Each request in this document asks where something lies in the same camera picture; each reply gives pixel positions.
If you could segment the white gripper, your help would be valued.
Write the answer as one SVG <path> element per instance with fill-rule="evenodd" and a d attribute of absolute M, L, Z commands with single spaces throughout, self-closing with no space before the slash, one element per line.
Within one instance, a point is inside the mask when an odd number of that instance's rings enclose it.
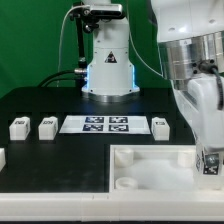
<path fill-rule="evenodd" d="M 190 126 L 197 144 L 207 151 L 224 151 L 224 108 L 218 109 L 214 76 L 190 79 L 185 90 L 173 89 L 177 107 Z"/>

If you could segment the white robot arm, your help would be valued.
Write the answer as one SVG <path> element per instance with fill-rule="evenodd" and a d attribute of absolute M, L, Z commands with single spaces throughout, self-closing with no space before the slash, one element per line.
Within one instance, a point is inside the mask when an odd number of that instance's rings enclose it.
<path fill-rule="evenodd" d="M 139 91 L 129 61 L 129 24 L 111 0 L 83 0 L 93 32 L 93 59 L 83 92 L 101 101 Z M 157 27 L 162 77 L 172 85 L 196 143 L 224 150 L 224 0 L 147 0 Z"/>

